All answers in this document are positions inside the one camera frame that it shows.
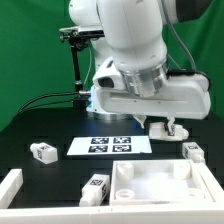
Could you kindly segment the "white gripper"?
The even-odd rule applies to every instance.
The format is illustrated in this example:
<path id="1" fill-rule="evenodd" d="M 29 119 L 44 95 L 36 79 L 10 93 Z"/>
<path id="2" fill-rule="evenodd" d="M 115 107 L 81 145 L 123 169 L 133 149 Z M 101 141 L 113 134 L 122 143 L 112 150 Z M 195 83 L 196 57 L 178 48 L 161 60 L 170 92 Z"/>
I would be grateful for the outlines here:
<path id="1" fill-rule="evenodd" d="M 131 114 L 145 128 L 146 116 L 167 117 L 167 132 L 175 135 L 175 118 L 203 119 L 210 110 L 209 80 L 204 74 L 172 73 L 165 84 L 149 97 L 125 90 L 95 87 L 99 105 L 106 112 Z"/>

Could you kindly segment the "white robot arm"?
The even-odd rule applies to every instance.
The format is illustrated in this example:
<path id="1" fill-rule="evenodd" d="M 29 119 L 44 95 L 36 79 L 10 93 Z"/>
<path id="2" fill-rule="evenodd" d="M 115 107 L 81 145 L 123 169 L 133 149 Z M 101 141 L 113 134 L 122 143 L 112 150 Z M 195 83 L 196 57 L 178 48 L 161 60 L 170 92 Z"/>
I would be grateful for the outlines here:
<path id="1" fill-rule="evenodd" d="M 132 115 L 203 119 L 210 110 L 209 81 L 194 68 L 170 72 L 164 25 L 200 18 L 212 0 L 70 0 L 78 33 L 93 37 L 96 73 L 88 111 L 100 117 Z"/>

